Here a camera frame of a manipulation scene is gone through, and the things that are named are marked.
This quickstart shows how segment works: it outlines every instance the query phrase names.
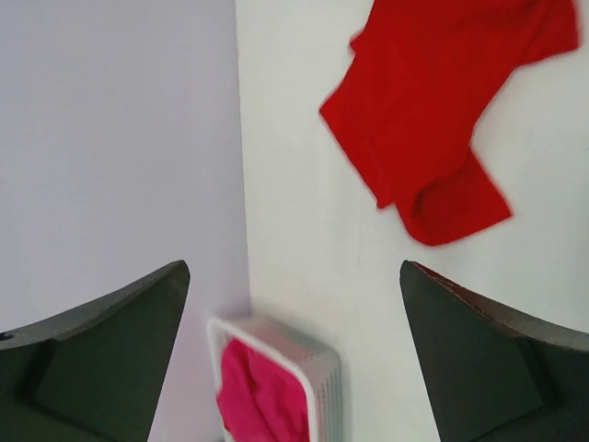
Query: basket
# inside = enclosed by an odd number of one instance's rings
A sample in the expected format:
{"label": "basket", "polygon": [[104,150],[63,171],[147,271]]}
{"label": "basket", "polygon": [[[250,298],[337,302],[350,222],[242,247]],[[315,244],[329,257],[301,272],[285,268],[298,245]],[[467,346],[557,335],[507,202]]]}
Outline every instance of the basket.
{"label": "basket", "polygon": [[[310,442],[341,442],[340,359],[330,347],[277,320],[211,318],[207,325],[214,382],[221,388],[221,356],[232,338],[269,358],[295,376],[306,395]],[[225,442],[235,442],[225,431]]]}

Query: pink towel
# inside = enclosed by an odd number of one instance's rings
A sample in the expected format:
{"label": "pink towel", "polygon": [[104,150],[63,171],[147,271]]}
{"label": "pink towel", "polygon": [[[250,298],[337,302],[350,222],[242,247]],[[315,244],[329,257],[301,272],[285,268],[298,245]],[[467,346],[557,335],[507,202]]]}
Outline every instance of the pink towel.
{"label": "pink towel", "polygon": [[236,442],[308,442],[306,395],[293,375],[235,339],[221,373],[217,404]]}

